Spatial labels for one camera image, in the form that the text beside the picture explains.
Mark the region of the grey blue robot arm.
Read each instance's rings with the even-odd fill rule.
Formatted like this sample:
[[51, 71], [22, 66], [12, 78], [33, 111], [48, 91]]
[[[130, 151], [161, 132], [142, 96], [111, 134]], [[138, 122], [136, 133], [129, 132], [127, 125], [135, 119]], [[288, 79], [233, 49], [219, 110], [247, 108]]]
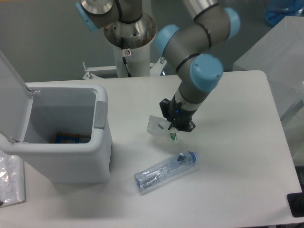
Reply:
[[102, 29], [114, 49], [119, 77], [150, 74], [150, 44], [155, 46], [181, 84], [172, 99], [160, 102], [170, 128], [191, 132], [194, 113], [223, 75], [220, 60], [208, 50], [235, 36], [239, 15], [222, 8], [216, 0], [186, 0], [193, 24], [186, 29], [167, 25], [156, 29], [155, 21], [144, 13], [140, 0], [79, 0], [76, 9], [91, 31]]

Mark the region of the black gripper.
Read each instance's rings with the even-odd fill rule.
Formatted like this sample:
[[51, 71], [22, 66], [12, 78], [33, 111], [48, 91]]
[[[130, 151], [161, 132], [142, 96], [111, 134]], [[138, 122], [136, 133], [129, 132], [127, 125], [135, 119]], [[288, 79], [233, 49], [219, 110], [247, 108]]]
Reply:
[[164, 98], [159, 105], [163, 117], [171, 122], [168, 131], [175, 128], [177, 131], [191, 132], [196, 127], [192, 121], [193, 112], [182, 109], [182, 102]]

